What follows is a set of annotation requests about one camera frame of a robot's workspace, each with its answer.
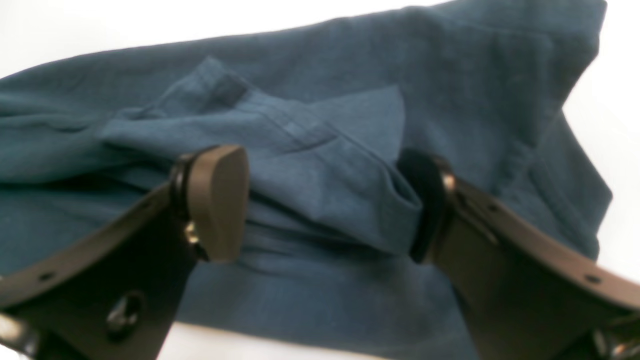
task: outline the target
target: white surface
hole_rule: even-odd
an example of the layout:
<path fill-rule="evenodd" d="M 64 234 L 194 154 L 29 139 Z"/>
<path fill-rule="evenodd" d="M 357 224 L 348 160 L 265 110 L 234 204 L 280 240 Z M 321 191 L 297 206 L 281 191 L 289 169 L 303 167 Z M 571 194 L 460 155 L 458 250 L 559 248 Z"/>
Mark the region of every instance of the white surface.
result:
<path fill-rule="evenodd" d="M 95 51 L 271 31 L 439 2 L 1 0 L 0 78 Z M 609 1 L 600 55 L 564 109 L 579 142 L 614 193 L 599 234 L 600 264 L 640 282 L 638 13 L 638 1 Z M 160 359 L 347 359 L 345 356 L 178 324 Z"/>
<path fill-rule="evenodd" d="M 175 323 L 158 360 L 374 360 L 378 357 L 302 347 L 233 332 Z"/>

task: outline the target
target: metal rivet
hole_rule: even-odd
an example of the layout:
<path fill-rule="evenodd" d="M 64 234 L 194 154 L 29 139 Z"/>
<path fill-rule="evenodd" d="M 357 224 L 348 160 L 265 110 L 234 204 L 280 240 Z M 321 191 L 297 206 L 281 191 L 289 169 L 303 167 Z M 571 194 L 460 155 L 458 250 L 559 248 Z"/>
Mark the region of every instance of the metal rivet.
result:
<path fill-rule="evenodd" d="M 132 291 L 121 297 L 107 316 L 107 334 L 111 340 L 126 338 L 140 321 L 143 296 Z"/>

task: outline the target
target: white background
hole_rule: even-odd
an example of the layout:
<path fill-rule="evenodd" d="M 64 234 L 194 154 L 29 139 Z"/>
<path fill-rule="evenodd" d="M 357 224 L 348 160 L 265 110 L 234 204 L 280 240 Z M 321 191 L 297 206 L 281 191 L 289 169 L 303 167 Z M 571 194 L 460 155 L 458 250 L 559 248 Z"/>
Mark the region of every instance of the white background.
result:
<path fill-rule="evenodd" d="M 0 0 L 0 78 L 84 53 L 272 31 L 335 17 L 443 1 Z M 610 0 L 600 55 L 564 110 L 614 194 L 599 239 L 601 266 L 640 283 L 640 1 Z M 226 332 L 177 325 L 170 359 L 346 359 Z"/>

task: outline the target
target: shirt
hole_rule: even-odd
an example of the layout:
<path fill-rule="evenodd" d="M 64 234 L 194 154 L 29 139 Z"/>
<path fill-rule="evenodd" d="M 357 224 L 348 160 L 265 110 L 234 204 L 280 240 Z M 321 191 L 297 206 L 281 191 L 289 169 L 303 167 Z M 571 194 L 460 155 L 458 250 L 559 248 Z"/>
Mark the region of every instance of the shirt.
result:
<path fill-rule="evenodd" d="M 178 320 L 396 359 L 475 359 L 446 277 L 408 258 L 399 152 L 592 259 L 611 192 L 561 108 L 601 0 L 456 0 L 298 29 L 88 54 L 0 79 L 0 274 L 64 249 L 186 152 L 246 147 L 237 263 L 201 263 Z"/>

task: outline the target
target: blue fabric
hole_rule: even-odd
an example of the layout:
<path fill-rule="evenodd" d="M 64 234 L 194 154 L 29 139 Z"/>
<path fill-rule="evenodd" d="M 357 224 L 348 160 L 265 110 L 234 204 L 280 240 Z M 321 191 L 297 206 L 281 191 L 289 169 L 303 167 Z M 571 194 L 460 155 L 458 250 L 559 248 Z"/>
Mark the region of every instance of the blue fabric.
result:
<path fill-rule="evenodd" d="M 561 107 L 601 0 L 457 0 L 300 29 L 78 56 L 0 80 L 0 274 L 63 249 L 182 153 L 248 149 L 241 259 L 179 320 L 398 359 L 475 359 L 451 285 L 407 256 L 412 146 L 596 258 L 611 193 Z"/>

